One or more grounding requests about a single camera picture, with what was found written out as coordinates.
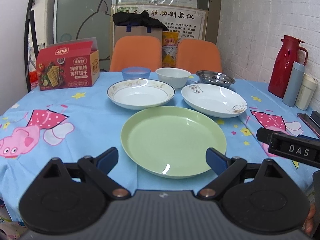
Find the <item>person's hand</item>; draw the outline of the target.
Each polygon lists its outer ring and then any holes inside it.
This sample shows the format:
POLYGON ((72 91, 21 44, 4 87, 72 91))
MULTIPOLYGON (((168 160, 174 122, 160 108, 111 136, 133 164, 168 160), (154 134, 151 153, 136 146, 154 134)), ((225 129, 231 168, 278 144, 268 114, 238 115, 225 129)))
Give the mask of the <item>person's hand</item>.
POLYGON ((316 213, 315 205, 313 203, 311 203, 307 219, 305 220, 304 225, 303 225, 303 231, 307 235, 310 235, 310 233, 313 230, 313 225, 314 225, 313 217, 314 217, 315 213, 316 213))

